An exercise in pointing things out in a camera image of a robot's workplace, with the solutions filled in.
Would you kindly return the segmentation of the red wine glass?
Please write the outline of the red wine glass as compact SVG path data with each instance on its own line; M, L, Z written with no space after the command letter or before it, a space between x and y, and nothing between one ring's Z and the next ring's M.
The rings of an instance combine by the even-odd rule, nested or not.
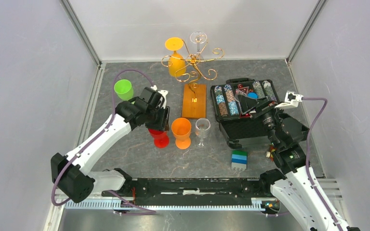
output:
M166 131L159 131L150 128L148 129L148 131L154 140L154 145L157 148L162 149L169 145L170 139Z

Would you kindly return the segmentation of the orange wine glass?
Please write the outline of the orange wine glass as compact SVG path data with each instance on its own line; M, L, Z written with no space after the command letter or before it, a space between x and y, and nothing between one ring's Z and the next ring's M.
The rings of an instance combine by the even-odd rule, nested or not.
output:
M175 137L175 145L179 149L187 149L191 144L190 133L192 130L191 122L186 118L177 118L171 125L172 133Z

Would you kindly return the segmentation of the green wine glass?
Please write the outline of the green wine glass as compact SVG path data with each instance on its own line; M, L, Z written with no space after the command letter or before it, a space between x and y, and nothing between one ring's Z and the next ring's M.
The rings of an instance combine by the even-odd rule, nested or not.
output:
M134 96L132 83L127 79L118 80L114 84L114 92L123 101L128 101Z

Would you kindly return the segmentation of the clear wine glass front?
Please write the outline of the clear wine glass front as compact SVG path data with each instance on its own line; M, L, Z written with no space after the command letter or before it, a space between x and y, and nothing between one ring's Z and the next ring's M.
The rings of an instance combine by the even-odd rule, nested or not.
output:
M195 134L199 138L198 147L204 147L204 139L209 135L211 123L206 118L200 118L196 121L195 127Z

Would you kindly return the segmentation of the yellow wine glass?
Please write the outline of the yellow wine glass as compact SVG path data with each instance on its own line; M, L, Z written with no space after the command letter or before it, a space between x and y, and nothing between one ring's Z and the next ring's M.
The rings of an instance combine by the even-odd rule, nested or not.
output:
M186 61L178 51L184 46L181 38L172 37L165 41L165 47L173 53L167 61L168 71L172 77L180 77L186 72Z

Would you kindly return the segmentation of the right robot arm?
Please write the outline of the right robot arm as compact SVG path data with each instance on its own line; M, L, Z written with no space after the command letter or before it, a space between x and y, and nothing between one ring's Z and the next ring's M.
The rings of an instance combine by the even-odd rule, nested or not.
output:
M260 193L277 198L305 231L358 231L360 228L351 227L334 207L310 165L310 135L328 100L292 91L282 103L269 96L254 99L239 95L236 99L244 113L263 124L275 148L276 168L260 175ZM323 101L310 127L284 112L303 101Z

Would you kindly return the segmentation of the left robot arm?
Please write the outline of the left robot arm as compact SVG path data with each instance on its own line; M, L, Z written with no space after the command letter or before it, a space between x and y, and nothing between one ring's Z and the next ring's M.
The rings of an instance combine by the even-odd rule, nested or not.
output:
M57 189L67 200L80 203L92 193L113 190L120 196L132 191L132 183L118 170L93 172L97 161L120 139L135 128L167 131L170 107L167 105L168 90L156 86L145 87L140 96L121 101L104 124L87 140L67 154L56 153L51 158L53 181L52 203L62 205L55 199Z

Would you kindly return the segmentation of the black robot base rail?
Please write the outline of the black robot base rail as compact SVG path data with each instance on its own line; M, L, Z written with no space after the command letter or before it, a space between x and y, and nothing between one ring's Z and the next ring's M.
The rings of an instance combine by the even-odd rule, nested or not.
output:
M274 198L258 178L136 178L117 193L136 205L250 205Z

